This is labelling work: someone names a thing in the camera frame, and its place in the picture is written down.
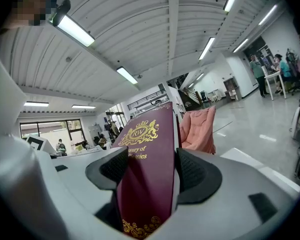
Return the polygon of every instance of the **white pillar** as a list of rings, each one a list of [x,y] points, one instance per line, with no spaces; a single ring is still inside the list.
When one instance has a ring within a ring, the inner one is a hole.
[[[126,102],[121,102],[120,105],[121,105],[125,120],[128,122],[130,120],[130,114],[132,111],[130,112]]]
[[[179,123],[181,123],[182,122],[182,116],[181,116],[181,113],[180,113],[178,105],[177,105],[177,99],[173,96],[167,82],[163,82],[162,84],[163,84],[163,87],[166,91],[166,94],[168,95],[169,100],[172,102],[172,107],[173,107],[173,110],[174,110],[175,114],[178,116]]]

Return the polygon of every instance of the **staircase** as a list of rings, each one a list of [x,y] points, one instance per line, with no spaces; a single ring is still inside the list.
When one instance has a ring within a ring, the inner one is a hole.
[[[195,93],[189,91],[188,89],[183,89],[183,91],[178,90],[178,93],[186,111],[199,110],[202,108]]]

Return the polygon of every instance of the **gold emblem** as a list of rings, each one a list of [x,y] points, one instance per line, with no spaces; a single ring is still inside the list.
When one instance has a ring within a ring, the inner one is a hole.
[[[159,124],[155,125],[156,120],[153,120],[149,125],[148,121],[142,121],[135,126],[135,129],[130,128],[128,133],[123,136],[119,142],[119,146],[128,146],[141,144],[143,142],[152,142],[157,138],[156,131],[159,130]]]
[[[136,223],[132,223],[132,225],[130,225],[130,223],[126,222],[123,219],[123,230],[126,233],[131,233],[134,238],[145,239],[161,225],[161,221],[157,216],[153,216],[151,218],[151,222],[152,223],[150,223],[149,225],[144,225],[144,227],[141,228],[137,227]]]

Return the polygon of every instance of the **white table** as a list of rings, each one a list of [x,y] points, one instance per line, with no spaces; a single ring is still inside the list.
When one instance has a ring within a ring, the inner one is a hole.
[[[275,78],[276,76],[279,76],[279,79],[280,79],[280,82],[281,82],[281,88],[283,90],[283,96],[284,98],[286,99],[287,96],[286,96],[286,89],[285,89],[285,85],[284,85],[284,81],[282,80],[282,77],[281,77],[281,74],[280,72],[276,72],[276,73],[273,73],[273,74],[269,74],[269,75],[266,75],[264,78],[266,80],[266,83],[268,85],[268,88],[269,88],[269,92],[270,92],[270,95],[271,95],[271,100],[274,100],[274,97],[272,95],[272,91],[271,91],[271,87],[270,87],[270,83],[269,83],[269,79],[271,78]]]

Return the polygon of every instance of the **seated person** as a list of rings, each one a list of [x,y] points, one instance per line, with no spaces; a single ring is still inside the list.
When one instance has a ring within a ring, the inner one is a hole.
[[[106,150],[107,148],[105,147],[105,144],[107,143],[107,139],[103,134],[100,134],[100,140],[99,140],[99,145],[103,150]]]
[[[86,150],[89,150],[91,148],[90,144],[86,140],[82,143],[82,147]]]
[[[287,63],[285,63],[282,60],[282,56],[280,54],[276,54],[274,56],[274,60],[278,64],[277,71],[281,72],[282,81],[283,82],[291,82],[292,81],[292,75],[290,73],[290,68],[287,65]],[[279,86],[278,86],[278,89],[275,91],[275,93],[276,94],[280,93],[281,95],[283,95],[284,92],[282,90],[282,86],[281,86],[281,82],[280,82],[279,76],[277,76],[276,80],[278,81]]]

